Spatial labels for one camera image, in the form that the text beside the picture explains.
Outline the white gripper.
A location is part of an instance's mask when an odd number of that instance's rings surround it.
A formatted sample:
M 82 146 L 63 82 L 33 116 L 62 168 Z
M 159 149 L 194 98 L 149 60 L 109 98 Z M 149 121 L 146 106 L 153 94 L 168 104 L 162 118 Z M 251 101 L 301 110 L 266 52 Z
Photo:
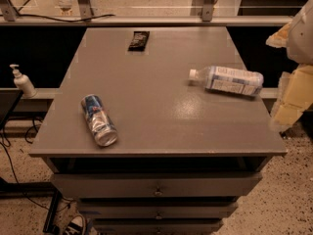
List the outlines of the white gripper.
M 270 35 L 266 44 L 286 48 L 288 57 L 299 63 L 292 73 L 283 72 L 278 96 L 270 116 L 270 127 L 277 132 L 291 128 L 313 104 L 313 0 L 308 0 L 291 23 Z

